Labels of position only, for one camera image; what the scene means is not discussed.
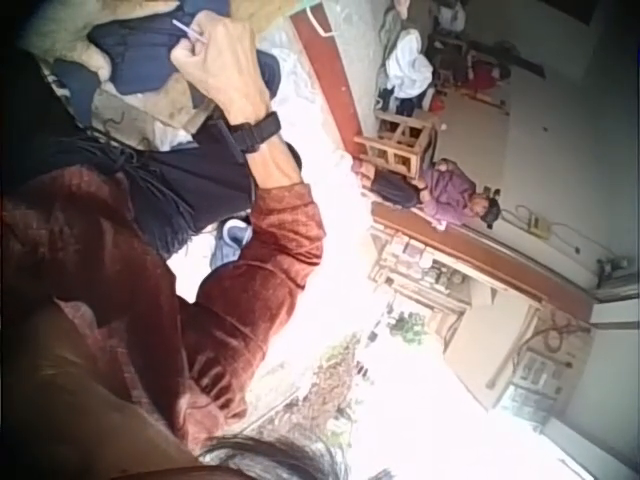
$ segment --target electrical outlet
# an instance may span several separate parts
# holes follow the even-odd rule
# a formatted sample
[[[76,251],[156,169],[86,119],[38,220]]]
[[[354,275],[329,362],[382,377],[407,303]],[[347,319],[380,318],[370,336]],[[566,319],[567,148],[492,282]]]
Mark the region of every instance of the electrical outlet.
[[[544,218],[532,213],[529,217],[528,232],[542,240],[551,238],[551,224]]]

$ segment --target hat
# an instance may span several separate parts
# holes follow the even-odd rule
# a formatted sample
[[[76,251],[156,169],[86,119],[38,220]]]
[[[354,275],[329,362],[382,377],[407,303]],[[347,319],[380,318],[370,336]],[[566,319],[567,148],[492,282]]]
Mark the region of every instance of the hat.
[[[496,223],[500,219],[500,214],[502,213],[502,209],[500,208],[500,202],[498,199],[500,198],[500,189],[496,189],[493,192],[492,197],[489,199],[489,208],[487,211],[480,217],[489,230],[493,230],[493,224]]]

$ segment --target wooden chair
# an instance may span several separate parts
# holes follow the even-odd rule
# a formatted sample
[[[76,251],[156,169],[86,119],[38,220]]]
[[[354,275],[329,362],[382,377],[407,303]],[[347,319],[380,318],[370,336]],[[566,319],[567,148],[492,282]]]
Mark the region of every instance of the wooden chair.
[[[426,114],[417,119],[380,110],[376,110],[375,116],[380,121],[378,137],[354,137],[366,148],[360,159],[409,179],[418,178],[423,159],[430,159],[435,152],[440,127],[437,116]]]

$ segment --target red sleeve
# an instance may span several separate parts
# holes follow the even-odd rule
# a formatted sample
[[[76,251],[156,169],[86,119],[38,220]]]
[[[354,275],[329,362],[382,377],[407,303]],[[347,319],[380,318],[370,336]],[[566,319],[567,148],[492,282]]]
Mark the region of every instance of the red sleeve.
[[[225,422],[245,415],[245,392],[269,340],[322,258],[324,230],[308,185],[259,191],[251,223],[240,258],[212,272],[194,304],[181,304],[189,376]],[[211,433],[200,428],[207,413],[199,407],[185,405],[181,432],[196,451]]]

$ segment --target black watch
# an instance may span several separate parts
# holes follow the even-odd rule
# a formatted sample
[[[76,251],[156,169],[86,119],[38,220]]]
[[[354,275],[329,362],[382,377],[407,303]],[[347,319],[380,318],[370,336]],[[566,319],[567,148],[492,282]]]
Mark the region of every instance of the black watch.
[[[229,133],[231,133],[233,143],[238,147],[238,150],[246,155],[257,152],[260,145],[277,135],[281,128],[278,114],[269,112],[266,117],[254,125],[250,123],[230,125]]]

